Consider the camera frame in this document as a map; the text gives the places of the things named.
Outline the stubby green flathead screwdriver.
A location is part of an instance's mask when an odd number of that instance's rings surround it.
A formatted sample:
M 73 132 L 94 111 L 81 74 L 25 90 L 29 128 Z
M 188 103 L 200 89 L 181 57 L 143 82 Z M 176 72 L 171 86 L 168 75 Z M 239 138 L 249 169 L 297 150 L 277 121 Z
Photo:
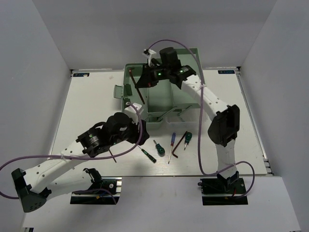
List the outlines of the stubby green flathead screwdriver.
M 157 143 L 155 140 L 153 140 L 153 142 L 154 142 L 154 144 L 155 144 L 155 148 L 156 148 L 158 154 L 159 154 L 160 156 L 164 156 L 164 155 L 165 155 L 165 150 L 164 150 L 164 148 L 163 148 L 159 143 Z

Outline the thin black green precision screwdriver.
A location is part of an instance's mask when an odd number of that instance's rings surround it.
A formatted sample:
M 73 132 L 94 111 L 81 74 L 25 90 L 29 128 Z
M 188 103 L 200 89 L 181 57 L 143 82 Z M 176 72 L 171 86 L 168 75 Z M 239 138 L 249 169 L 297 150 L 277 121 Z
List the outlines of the thin black green precision screwdriver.
M 150 155 L 146 150 L 144 150 L 143 148 L 140 148 L 140 150 L 143 152 L 143 154 L 146 155 L 146 157 L 152 162 L 152 163 L 156 163 L 156 159 Z

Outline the blue red handled screwdriver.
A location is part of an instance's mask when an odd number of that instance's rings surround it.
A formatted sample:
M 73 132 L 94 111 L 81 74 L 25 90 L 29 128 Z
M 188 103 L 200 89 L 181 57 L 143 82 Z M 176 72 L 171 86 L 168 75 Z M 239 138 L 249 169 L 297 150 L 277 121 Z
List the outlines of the blue red handled screwdriver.
M 174 147 L 175 138 L 176 138 L 176 133 L 174 132 L 174 133 L 172 134 L 172 136 L 171 136 L 170 152 L 169 152 L 168 164 L 170 164 L 170 159 L 171 159 L 172 150 L 173 150 L 173 147 Z

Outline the green toolbox with clear lid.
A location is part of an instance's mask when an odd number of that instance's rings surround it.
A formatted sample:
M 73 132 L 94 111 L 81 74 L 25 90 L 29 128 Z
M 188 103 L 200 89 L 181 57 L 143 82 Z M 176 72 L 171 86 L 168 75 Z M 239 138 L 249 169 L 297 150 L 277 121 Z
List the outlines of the green toolbox with clear lid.
M 122 111 L 127 102 L 142 105 L 141 118 L 146 121 L 147 131 L 157 130 L 164 123 L 171 128 L 197 128 L 200 113 L 198 102 L 170 81 L 162 80 L 155 87 L 140 88 L 141 94 L 138 94 L 129 73 L 137 82 L 142 67 L 142 63 L 127 64 L 123 84 L 114 86 L 113 97 L 122 101 Z

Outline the stubby green phillips screwdriver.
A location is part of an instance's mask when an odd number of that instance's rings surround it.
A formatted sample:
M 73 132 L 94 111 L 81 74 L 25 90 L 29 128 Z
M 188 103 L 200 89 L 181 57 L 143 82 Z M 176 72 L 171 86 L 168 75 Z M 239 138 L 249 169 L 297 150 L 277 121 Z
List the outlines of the stubby green phillips screwdriver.
M 184 150 L 186 150 L 186 147 L 190 143 L 191 139 L 192 139 L 192 133 L 191 132 L 187 132 L 185 134 L 185 138 L 184 138 Z

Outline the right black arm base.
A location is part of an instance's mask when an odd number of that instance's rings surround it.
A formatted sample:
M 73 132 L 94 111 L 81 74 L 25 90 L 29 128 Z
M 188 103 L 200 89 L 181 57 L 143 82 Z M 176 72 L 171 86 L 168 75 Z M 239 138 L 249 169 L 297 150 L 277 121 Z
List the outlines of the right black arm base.
M 218 178 L 202 178 L 197 184 L 201 189 L 204 206 L 248 205 L 243 178 L 225 187 Z

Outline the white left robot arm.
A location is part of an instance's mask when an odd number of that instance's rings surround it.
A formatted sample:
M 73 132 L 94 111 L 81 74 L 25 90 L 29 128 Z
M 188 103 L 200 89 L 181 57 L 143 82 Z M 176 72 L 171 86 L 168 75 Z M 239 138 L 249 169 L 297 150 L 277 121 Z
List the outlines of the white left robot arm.
M 149 134 L 144 120 L 134 121 L 118 112 L 79 135 L 62 150 L 60 159 L 49 159 L 25 171 L 14 170 L 12 178 L 23 211 L 33 212 L 48 200 L 70 192 L 114 194 L 115 190 L 109 188 L 110 182 L 102 179 L 94 168 L 84 168 L 68 176 L 64 174 L 122 141 L 143 145 L 147 139 Z

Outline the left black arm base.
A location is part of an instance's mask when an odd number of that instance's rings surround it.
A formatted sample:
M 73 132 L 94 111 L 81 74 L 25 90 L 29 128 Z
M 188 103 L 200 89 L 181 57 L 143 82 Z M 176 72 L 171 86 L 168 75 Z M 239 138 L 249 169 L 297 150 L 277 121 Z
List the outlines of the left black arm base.
M 94 169 L 83 170 L 90 177 L 91 185 L 87 190 L 78 190 L 71 194 L 70 204 L 116 205 L 122 187 L 121 177 L 102 177 Z

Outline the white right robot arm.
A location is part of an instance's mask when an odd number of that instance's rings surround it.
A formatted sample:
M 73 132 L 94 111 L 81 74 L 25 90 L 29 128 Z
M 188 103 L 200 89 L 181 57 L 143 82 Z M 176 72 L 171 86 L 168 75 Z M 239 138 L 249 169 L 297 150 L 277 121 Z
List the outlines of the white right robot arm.
M 156 52 L 151 49 L 145 49 L 143 54 L 147 57 L 147 62 L 143 65 L 137 88 L 150 88 L 161 80 L 169 80 L 199 102 L 202 113 L 206 113 L 211 120 L 208 136 L 215 143 L 217 151 L 218 188 L 222 192 L 230 192 L 239 179 L 235 165 L 235 141 L 240 125 L 239 107 L 235 104 L 230 106 L 217 97 L 202 83 L 202 72 L 181 64 L 174 48 L 162 49 L 159 52 L 160 61 L 152 57 Z

